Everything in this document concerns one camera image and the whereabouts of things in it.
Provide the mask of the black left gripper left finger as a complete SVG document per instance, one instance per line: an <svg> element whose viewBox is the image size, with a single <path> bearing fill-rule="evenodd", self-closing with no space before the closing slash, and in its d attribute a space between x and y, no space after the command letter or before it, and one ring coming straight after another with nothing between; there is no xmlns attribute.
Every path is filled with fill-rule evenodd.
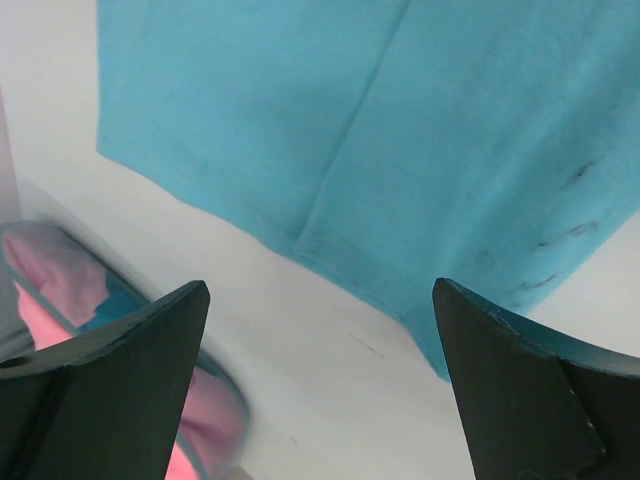
<svg viewBox="0 0 640 480"><path fill-rule="evenodd" d="M165 477L210 303L191 281L1 364L4 479Z"/></svg>

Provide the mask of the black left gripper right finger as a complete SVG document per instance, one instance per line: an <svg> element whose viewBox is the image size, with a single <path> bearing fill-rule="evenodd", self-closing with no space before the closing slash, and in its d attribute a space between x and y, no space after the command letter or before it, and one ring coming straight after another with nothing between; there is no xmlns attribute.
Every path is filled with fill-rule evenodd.
<svg viewBox="0 0 640 480"><path fill-rule="evenodd" d="M639 360L436 280L433 303L474 475L639 476Z"/></svg>

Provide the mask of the teal t-shirt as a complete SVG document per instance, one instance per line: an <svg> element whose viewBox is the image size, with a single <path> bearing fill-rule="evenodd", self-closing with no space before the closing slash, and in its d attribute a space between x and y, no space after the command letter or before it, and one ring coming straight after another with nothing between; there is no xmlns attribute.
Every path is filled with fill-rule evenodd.
<svg viewBox="0 0 640 480"><path fill-rule="evenodd" d="M397 320L526 314L639 207L635 1L101 1L97 148Z"/></svg>

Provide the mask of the blue t-shirt in basket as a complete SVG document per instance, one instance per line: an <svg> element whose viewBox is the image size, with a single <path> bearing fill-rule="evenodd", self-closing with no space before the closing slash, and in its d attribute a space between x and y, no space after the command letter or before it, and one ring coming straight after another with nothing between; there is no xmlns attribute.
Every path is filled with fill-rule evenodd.
<svg viewBox="0 0 640 480"><path fill-rule="evenodd" d="M107 282L107 292L107 298L96 307L94 317L79 328L80 332L86 333L108 325L147 304L145 299L132 293L120 282L113 282L112 278Z"/></svg>

